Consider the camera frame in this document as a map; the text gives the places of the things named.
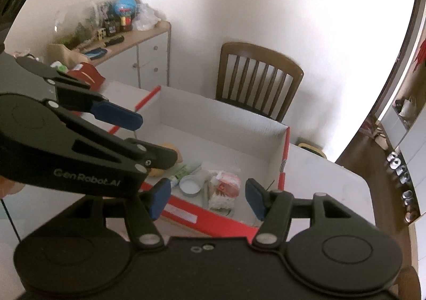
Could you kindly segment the pink sachet packet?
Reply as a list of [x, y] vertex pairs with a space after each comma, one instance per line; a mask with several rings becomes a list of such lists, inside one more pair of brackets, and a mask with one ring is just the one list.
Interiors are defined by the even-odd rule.
[[210, 211], [231, 217], [237, 197], [240, 195], [241, 180], [238, 175], [227, 171], [212, 171], [207, 183], [207, 208]]

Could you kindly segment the yellow plush toy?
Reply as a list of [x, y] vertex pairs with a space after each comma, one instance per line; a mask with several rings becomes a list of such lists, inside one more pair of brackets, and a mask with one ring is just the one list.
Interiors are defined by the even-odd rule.
[[147, 159], [151, 163], [146, 165], [145, 168], [149, 169], [149, 176], [152, 177], [161, 176], [166, 170], [183, 161], [179, 148], [168, 142], [147, 146]]

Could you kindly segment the red cardboard box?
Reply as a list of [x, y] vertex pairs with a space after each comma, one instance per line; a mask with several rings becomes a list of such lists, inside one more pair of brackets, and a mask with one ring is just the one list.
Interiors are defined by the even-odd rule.
[[[171, 143], [178, 148], [184, 164], [201, 163], [204, 170], [225, 171], [242, 182], [254, 178], [265, 188], [283, 189], [289, 149], [289, 127], [284, 124], [167, 86], [148, 92], [112, 82], [103, 94], [111, 102], [141, 114], [142, 127], [129, 131], [98, 121], [89, 113], [82, 114], [82, 118], [122, 139]], [[261, 223], [243, 189], [234, 209], [225, 216], [208, 208], [203, 193], [188, 197], [174, 187], [162, 217], [202, 235], [248, 240], [253, 239]]]

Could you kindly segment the white wooden sideboard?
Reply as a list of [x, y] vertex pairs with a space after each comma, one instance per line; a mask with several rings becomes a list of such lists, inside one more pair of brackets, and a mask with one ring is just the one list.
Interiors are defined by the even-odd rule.
[[169, 85], [171, 24], [160, 21], [148, 31], [124, 33], [124, 41], [108, 47], [92, 64], [107, 81], [144, 90]]

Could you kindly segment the blue globe toy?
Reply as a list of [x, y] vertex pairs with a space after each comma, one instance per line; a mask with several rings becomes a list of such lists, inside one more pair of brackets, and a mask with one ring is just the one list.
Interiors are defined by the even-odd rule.
[[132, 30], [132, 19], [137, 10], [136, 0], [117, 0], [113, 9], [119, 17], [121, 32]]

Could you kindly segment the clear plastic bag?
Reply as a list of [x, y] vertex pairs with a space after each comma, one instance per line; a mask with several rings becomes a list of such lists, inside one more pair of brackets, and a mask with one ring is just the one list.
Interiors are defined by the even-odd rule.
[[156, 15], [156, 11], [149, 5], [141, 3], [137, 5], [132, 26], [137, 31], [152, 30], [162, 19]]

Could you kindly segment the brown wooden chair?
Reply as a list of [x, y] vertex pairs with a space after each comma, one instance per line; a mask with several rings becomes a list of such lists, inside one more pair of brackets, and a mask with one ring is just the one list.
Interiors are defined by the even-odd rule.
[[215, 99], [282, 123], [303, 76], [280, 52], [227, 42], [220, 52]]

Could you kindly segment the white storage cabinet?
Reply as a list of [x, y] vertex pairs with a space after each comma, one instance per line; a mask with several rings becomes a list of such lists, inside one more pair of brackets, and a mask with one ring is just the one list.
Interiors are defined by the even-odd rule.
[[402, 156], [420, 214], [425, 213], [425, 62], [415, 62], [381, 120], [390, 147]]

